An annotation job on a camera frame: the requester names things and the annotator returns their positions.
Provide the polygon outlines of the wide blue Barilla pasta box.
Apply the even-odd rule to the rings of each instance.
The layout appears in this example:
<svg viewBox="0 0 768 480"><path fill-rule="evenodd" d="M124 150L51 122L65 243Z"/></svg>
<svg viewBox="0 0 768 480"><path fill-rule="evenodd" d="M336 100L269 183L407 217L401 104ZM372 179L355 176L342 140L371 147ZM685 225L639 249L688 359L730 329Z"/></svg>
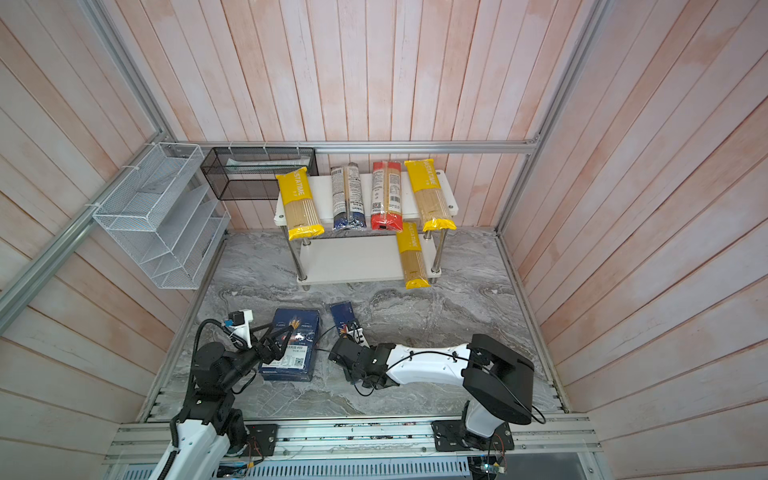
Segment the wide blue Barilla pasta box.
<svg viewBox="0 0 768 480"><path fill-rule="evenodd" d="M319 338L319 311L278 308L272 324L276 330L286 326L291 326L294 330L283 357L269 364L260 365L259 374L266 381L311 381L314 371L315 345Z"/></svg>

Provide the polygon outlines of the narrow blue Barilla spaghetti box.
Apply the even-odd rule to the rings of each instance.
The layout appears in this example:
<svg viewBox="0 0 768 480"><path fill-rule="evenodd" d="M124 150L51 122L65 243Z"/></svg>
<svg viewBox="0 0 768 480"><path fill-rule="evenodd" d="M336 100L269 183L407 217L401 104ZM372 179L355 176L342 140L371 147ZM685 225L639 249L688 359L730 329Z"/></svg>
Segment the narrow blue Barilla spaghetti box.
<svg viewBox="0 0 768 480"><path fill-rule="evenodd" d="M352 304L348 301L339 302L330 306L330 313L334 321L336 330L340 335L351 334L360 328L357 318L354 314Z"/></svg>

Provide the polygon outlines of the yellow Pastatime spaghetti bag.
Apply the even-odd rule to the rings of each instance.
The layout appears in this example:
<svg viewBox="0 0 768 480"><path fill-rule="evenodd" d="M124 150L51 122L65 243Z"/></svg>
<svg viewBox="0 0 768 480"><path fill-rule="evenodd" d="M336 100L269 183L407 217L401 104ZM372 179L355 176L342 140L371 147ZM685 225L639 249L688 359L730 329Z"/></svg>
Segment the yellow Pastatime spaghetti bag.
<svg viewBox="0 0 768 480"><path fill-rule="evenodd" d="M406 289L430 286L424 263L419 230L416 223L403 222L402 230L396 234L398 252Z"/></svg>
<svg viewBox="0 0 768 480"><path fill-rule="evenodd" d="M411 188L424 231L455 230L433 159L407 160Z"/></svg>
<svg viewBox="0 0 768 480"><path fill-rule="evenodd" d="M307 168L277 175L288 237L291 241L314 238L325 232L318 217Z"/></svg>

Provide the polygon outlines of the dark blue clear spaghetti bag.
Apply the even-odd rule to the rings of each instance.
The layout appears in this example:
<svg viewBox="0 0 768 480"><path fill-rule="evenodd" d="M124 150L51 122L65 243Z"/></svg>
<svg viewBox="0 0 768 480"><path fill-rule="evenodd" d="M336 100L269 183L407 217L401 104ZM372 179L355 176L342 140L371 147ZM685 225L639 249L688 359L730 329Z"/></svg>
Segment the dark blue clear spaghetti bag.
<svg viewBox="0 0 768 480"><path fill-rule="evenodd" d="M359 167L350 162L331 170L333 229L364 229L366 216Z"/></svg>

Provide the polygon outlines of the red spaghetti bag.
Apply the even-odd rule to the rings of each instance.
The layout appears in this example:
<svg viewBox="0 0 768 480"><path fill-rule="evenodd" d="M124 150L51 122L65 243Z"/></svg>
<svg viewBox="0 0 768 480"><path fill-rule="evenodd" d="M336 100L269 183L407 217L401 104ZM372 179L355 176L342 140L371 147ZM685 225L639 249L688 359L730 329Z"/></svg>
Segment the red spaghetti bag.
<svg viewBox="0 0 768 480"><path fill-rule="evenodd" d="M399 232L403 228L401 164L377 161L372 172L371 227Z"/></svg>

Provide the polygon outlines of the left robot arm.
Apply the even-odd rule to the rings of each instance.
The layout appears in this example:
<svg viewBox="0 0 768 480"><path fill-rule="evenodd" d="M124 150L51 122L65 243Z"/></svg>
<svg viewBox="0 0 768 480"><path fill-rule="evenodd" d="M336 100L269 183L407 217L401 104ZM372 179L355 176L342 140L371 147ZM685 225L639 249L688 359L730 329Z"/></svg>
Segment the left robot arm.
<svg viewBox="0 0 768 480"><path fill-rule="evenodd" d="M257 367L283 358L294 332L288 325L256 328L254 339L247 322L228 328L206 319L195 333L187 389L181 410L170 420L171 440L153 470L152 479L211 479L226 457L245 454L248 462L236 474L274 454L276 424L248 428L241 410L234 407L235 388Z"/></svg>

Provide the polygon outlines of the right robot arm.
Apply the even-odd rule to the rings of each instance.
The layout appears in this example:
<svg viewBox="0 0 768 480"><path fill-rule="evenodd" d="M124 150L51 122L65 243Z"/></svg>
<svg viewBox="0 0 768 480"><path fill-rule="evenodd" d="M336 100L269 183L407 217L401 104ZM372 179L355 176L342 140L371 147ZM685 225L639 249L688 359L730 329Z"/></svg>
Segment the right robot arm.
<svg viewBox="0 0 768 480"><path fill-rule="evenodd" d="M533 404L532 361L488 335L475 334L468 343L442 349L365 346L343 335L328 358L347 381L372 392L412 383L462 387L470 399L461 418L431 424L439 452L511 449L509 424L546 423Z"/></svg>

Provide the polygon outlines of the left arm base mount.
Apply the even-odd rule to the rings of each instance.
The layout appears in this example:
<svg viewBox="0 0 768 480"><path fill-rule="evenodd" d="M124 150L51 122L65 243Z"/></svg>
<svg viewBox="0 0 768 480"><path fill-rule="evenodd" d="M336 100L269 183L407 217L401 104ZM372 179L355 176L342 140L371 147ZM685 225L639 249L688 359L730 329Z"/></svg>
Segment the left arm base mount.
<svg viewBox="0 0 768 480"><path fill-rule="evenodd" d="M274 455L278 439L278 424L243 424L232 427L228 432L230 448L227 456L256 456L259 458Z"/></svg>

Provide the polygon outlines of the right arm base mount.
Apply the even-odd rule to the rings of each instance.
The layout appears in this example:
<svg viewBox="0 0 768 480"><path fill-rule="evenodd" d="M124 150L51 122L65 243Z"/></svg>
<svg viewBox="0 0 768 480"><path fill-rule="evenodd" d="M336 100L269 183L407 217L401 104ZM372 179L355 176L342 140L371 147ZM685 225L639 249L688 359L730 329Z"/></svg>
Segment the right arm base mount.
<svg viewBox="0 0 768 480"><path fill-rule="evenodd" d="M435 449L438 452L464 450L513 450L511 430L496 417L463 420L438 420L431 423Z"/></svg>

